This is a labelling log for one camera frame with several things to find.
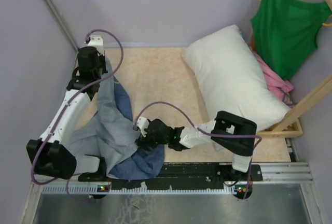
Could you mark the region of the grey-blue pillowcase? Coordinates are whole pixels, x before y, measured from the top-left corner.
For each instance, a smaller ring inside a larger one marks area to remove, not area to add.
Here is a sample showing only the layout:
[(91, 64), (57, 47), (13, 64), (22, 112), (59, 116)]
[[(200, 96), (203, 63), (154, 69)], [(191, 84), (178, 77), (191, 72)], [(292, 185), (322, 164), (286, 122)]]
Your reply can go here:
[(73, 155), (96, 155), (106, 161), (106, 176), (116, 179), (143, 180), (156, 177), (164, 163), (164, 146), (151, 154), (139, 149), (133, 129), (131, 103), (123, 86), (111, 77), (100, 83), (96, 98), (97, 112), (85, 126), (74, 131), (69, 151)]

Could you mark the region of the white pillow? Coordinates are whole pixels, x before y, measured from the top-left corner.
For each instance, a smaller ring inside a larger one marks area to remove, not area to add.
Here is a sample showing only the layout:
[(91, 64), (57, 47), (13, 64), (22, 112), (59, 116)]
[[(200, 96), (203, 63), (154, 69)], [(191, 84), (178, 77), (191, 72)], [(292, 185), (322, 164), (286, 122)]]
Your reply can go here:
[(255, 122), (257, 131), (264, 131), (290, 111), (268, 90), (259, 62), (236, 25), (195, 41), (182, 59), (195, 74), (210, 120), (223, 110)]

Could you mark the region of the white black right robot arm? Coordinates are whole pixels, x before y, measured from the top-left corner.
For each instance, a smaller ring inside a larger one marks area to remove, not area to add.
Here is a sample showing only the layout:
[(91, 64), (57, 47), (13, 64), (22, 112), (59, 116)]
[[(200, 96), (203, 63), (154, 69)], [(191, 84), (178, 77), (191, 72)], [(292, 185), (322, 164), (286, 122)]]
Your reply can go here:
[(138, 118), (136, 129), (140, 131), (136, 145), (150, 153), (158, 145), (166, 145), (175, 151), (216, 143), (233, 153), (232, 175), (244, 180), (250, 174), (257, 124), (251, 120), (219, 111), (215, 119), (202, 125), (172, 128), (160, 119)]

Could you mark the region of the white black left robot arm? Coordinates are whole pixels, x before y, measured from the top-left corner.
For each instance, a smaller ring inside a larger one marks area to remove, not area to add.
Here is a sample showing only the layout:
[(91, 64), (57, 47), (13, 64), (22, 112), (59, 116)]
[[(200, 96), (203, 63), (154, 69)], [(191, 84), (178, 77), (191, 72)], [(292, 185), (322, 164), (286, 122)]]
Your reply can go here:
[(26, 149), (32, 163), (31, 175), (70, 179), (84, 174), (104, 180), (108, 174), (105, 159), (86, 154), (75, 156), (69, 142), (75, 126), (99, 89), (99, 79), (107, 73), (102, 46), (86, 46), (77, 54), (78, 66), (66, 87), (64, 100), (51, 124), (37, 140), (29, 140)]

